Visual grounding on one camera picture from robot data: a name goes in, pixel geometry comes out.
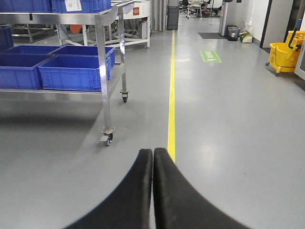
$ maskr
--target label on crate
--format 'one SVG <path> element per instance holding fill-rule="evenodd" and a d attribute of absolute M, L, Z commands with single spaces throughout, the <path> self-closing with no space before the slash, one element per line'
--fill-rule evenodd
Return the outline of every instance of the label on crate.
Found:
<path fill-rule="evenodd" d="M 81 0 L 65 0 L 67 12 L 81 11 Z"/>

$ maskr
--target metal shelf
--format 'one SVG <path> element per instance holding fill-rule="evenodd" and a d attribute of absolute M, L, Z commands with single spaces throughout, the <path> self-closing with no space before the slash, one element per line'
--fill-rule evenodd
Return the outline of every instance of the metal shelf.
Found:
<path fill-rule="evenodd" d="M 127 102 L 129 90 L 126 88 L 125 70 L 125 38 L 123 14 L 133 10 L 133 0 L 124 0 L 113 5 L 111 10 L 92 14 L 74 13 L 0 13 L 0 23 L 7 24 L 82 24 L 95 25 L 96 41 L 99 53 L 99 68 L 102 92 L 71 92 L 71 91 L 48 91 L 48 90 L 0 90 L 0 99 L 34 99 L 37 97 L 45 100 L 70 100 L 83 101 L 84 98 L 90 101 L 101 102 L 105 126 L 102 130 L 104 134 L 101 141 L 109 146 L 113 139 L 115 128 L 111 125 L 110 97 L 122 78 L 122 99 Z M 105 26 L 109 26 L 119 17 L 118 28 L 120 37 L 121 62 L 116 64 L 112 70 L 113 79 L 107 79 L 106 53 L 105 53 Z"/>

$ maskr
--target floor sticker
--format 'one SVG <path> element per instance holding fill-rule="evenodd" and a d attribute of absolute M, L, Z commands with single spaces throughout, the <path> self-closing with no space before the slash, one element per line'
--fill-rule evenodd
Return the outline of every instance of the floor sticker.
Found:
<path fill-rule="evenodd" d="M 215 51 L 200 51 L 204 62 L 221 63 L 221 60 Z"/>

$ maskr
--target cart caster wheel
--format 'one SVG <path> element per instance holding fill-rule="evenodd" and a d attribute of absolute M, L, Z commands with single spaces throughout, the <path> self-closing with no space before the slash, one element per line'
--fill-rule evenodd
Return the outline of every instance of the cart caster wheel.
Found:
<path fill-rule="evenodd" d="M 109 134 L 109 135 L 105 135 L 105 136 L 108 136 L 108 139 L 107 139 L 107 141 L 104 142 L 104 146 L 108 147 L 108 146 L 110 146 L 110 144 L 113 140 L 113 134 Z"/>

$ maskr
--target orange object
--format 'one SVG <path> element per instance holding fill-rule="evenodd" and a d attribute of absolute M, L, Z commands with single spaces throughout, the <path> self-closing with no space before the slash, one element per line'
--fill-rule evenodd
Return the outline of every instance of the orange object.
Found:
<path fill-rule="evenodd" d="M 80 33 L 82 30 L 82 25 L 70 25 L 70 30 L 73 33 Z"/>

